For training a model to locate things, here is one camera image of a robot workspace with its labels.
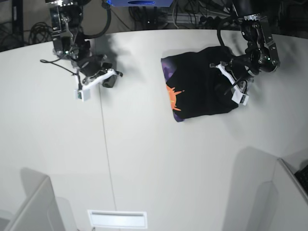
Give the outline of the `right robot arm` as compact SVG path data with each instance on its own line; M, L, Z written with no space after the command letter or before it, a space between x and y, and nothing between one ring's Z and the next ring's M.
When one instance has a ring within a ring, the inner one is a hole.
M118 77L123 73L114 70L113 64L105 54L93 54L91 52L91 39L103 36L111 24L110 4L102 1L102 7L107 12L106 24L101 32L94 35L86 35L81 26L84 16L84 6L88 0L47 0L51 15L51 40L53 42L53 53L57 59L47 61L41 59L45 64L57 65L60 60L68 60L77 70L75 73L69 71L77 77L78 89L81 90L90 84L102 84L105 88L112 88Z

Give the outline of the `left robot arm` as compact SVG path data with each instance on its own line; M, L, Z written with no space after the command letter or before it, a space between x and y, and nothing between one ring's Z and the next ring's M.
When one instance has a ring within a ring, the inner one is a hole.
M219 54L215 61L231 77L224 95L238 90L246 93L248 81L260 72L271 73L280 66L277 46L273 39L270 24L266 16L267 3L264 0L224 0L222 6L229 15L221 19L217 27ZM222 39L224 26L237 24L247 42L242 55L235 55Z

